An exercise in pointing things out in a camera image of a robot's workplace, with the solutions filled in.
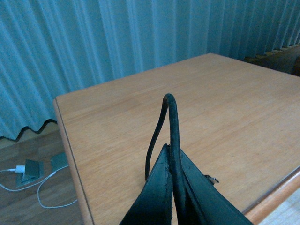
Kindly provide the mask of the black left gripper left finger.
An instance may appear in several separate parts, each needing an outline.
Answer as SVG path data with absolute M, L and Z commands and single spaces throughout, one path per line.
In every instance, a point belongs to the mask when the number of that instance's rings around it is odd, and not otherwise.
M 146 183 L 121 225 L 170 225 L 172 223 L 173 181 L 165 144 Z

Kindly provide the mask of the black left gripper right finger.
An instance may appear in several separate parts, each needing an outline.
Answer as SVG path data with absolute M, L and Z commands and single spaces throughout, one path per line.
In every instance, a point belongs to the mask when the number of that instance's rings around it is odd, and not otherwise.
M 238 209 L 224 198 L 183 152 L 181 164 L 190 207 L 195 210 L 196 224 L 200 225 L 251 225 Z

